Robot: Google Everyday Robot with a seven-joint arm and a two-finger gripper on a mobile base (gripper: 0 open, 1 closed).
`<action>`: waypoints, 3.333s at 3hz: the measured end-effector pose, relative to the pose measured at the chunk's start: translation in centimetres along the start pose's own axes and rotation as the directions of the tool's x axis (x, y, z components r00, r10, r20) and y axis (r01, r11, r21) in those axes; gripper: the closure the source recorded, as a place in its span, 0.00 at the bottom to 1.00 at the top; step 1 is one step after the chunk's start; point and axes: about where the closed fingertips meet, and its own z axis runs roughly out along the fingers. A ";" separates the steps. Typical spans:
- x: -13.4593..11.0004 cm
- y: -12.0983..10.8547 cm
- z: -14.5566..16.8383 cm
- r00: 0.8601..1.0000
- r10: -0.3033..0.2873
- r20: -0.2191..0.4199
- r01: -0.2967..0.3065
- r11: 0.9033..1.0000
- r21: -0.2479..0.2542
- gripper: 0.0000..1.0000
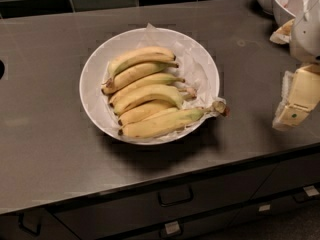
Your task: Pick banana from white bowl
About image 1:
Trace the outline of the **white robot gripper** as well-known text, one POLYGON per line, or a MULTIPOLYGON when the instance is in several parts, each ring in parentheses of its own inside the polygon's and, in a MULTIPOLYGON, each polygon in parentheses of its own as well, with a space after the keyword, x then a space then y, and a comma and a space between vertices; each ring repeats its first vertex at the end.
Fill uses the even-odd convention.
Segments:
POLYGON ((308 0, 295 20, 291 19, 270 36, 275 44, 288 44, 290 54, 303 64, 286 71, 281 97, 272 126, 286 131, 300 125, 320 102, 320 0, 308 0))

